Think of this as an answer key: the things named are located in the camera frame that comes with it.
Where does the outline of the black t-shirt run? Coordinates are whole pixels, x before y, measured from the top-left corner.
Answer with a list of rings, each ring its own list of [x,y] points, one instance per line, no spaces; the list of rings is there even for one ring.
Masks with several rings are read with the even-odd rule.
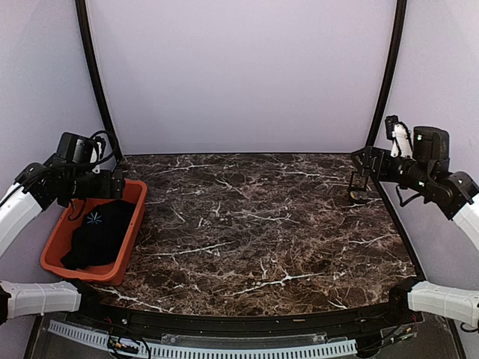
[[[71,249],[61,258],[69,270],[113,263],[135,211],[135,204],[114,200],[95,206],[73,231]]]

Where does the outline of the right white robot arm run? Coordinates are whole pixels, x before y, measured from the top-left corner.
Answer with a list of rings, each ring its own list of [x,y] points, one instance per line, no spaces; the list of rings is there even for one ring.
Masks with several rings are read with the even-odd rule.
[[[431,126],[409,131],[402,123],[387,131],[390,150],[366,146],[352,154],[355,175],[391,182],[397,191],[414,191],[413,199],[433,203],[456,224],[473,245],[478,244],[478,184],[464,171],[449,170],[449,134]],[[478,292],[441,286],[408,277],[389,291],[382,318],[396,325],[414,312],[453,319],[467,333],[478,332]]]

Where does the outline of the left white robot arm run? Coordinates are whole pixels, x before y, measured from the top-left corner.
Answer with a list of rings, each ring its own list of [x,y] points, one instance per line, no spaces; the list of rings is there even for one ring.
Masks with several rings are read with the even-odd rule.
[[[111,153],[105,147],[111,147]],[[53,203],[67,207],[73,200],[119,200],[125,181],[117,171],[102,169],[118,141],[107,130],[89,137],[62,134],[57,150],[45,162],[24,168],[1,199],[1,252]],[[106,319],[105,308],[67,281],[57,283],[1,282],[1,321],[19,316],[76,312],[90,326]]]

